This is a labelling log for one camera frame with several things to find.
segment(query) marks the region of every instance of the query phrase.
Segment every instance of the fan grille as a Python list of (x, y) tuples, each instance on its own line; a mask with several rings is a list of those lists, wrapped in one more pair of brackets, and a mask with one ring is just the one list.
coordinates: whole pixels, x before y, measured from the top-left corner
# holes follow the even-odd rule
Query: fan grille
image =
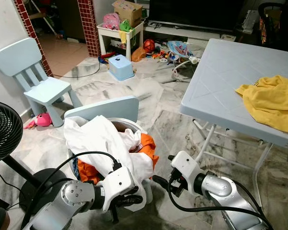
[(23, 135), (19, 115), (6, 104), (0, 103), (0, 161), (18, 146)]

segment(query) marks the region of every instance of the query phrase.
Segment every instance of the floor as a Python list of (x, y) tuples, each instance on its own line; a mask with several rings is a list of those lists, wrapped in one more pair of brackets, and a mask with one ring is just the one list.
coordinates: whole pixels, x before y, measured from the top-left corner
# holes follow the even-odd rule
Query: floor
[[(155, 174), (167, 178), (171, 172), (167, 156), (186, 150), (195, 157), (204, 143), (192, 118), (179, 113), (179, 105), (188, 87), (187, 82), (174, 82), (171, 77), (172, 65), (144, 59), (133, 64), (136, 74), (125, 81), (115, 80), (105, 65), (100, 66), (98, 73), (85, 76), (98, 70), (95, 58), (87, 58), (80, 65), (62, 78), (72, 84), (83, 104), (103, 101), (125, 95), (139, 98), (138, 124), (154, 138), (156, 155), (160, 156), (155, 167)], [(71, 108), (71, 101), (66, 96), (64, 102), (57, 104), (62, 114)], [(213, 136), (214, 145), (208, 150), (221, 156), (230, 156), (233, 160), (254, 166), (259, 158), (260, 149), (237, 143), (222, 136)], [(63, 126), (37, 127), (24, 130), (23, 138), (12, 153), (21, 164), (30, 171), (37, 172), (44, 168), (57, 167), (66, 159), (67, 147), (63, 136)], [(244, 184), (251, 192), (252, 174), (250, 171), (225, 163), (214, 157), (204, 155), (201, 168), (210, 170), (217, 175), (227, 176)], [(62, 169), (68, 177), (73, 174), (68, 165)], [(24, 179), (11, 168), (0, 162), (0, 172), (6, 180), (21, 186)], [(260, 169), (258, 183), (263, 202), (264, 213), (271, 221), (275, 230), (288, 230), (288, 150), (274, 146)], [(71, 230), (109, 229), (109, 230), (228, 230), (219, 211), (187, 213), (176, 209), (166, 191), (158, 184), (151, 182), (154, 200), (145, 208), (132, 213), (124, 208), (118, 209), (120, 222), (113, 225), (107, 214), (100, 215), (88, 211), (73, 217)], [(10, 204), (17, 202), (18, 191), (3, 184), (0, 180), (0, 198)], [(213, 204), (203, 196), (192, 196), (183, 191), (178, 199), (185, 207), (206, 207)], [(23, 211), (12, 208), (10, 230), (17, 230), (24, 216)]]
[(85, 43), (58, 40), (52, 34), (43, 34), (38, 39), (55, 78), (65, 75), (89, 57)]

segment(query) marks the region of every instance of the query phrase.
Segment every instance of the fan stand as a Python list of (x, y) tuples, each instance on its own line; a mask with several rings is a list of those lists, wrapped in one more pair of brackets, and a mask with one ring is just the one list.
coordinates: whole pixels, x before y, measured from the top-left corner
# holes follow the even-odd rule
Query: fan stand
[[(19, 194), (19, 206), (22, 208), (22, 210), (26, 211), (37, 189), (40, 187), (42, 182), (44, 182), (50, 176), (50, 174), (55, 171), (55, 169), (43, 169), (32, 175), (10, 155), (6, 156), (3, 161), (27, 180), (21, 188), (21, 191), (24, 193), (24, 195), (22, 193)], [(66, 178), (65, 174), (60, 170), (57, 171), (48, 180), (43, 189), (62, 178)], [(58, 183), (49, 189), (49, 191), (40, 198), (39, 202), (34, 207), (32, 214), (36, 214), (45, 204), (52, 202), (61, 190), (64, 183), (65, 182), (62, 181), (61, 183)]]

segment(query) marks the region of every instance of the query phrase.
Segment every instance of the black fan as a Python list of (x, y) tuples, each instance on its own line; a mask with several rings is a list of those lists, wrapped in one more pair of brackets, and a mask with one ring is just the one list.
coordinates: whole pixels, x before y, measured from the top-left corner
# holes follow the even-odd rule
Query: black fan
[[(23, 210), (26, 210), (33, 195), (35, 194), (36, 189), (55, 169), (44, 169), (32, 175), (20, 163), (10, 156), (10, 154), (18, 146), (22, 135), (23, 123), (19, 115), (8, 105), (0, 103), (0, 161), (3, 160), (7, 165), (9, 165), (27, 180), (21, 188), (24, 195), (19, 195), (20, 207)], [(46, 186), (61, 178), (65, 178), (65, 174), (58, 171), (49, 180), (49, 183)], [(64, 182), (58, 183), (57, 185), (53, 186), (50, 191), (46, 192), (46, 194), (40, 199), (40, 202), (36, 205), (33, 213), (40, 210), (40, 208), (46, 203), (53, 201), (63, 183)]]

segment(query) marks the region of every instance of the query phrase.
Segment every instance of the television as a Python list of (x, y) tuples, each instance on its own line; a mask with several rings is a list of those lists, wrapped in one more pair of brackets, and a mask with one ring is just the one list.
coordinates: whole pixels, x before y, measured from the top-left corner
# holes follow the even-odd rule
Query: television
[(244, 0), (150, 0), (149, 20), (178, 26), (232, 31)]

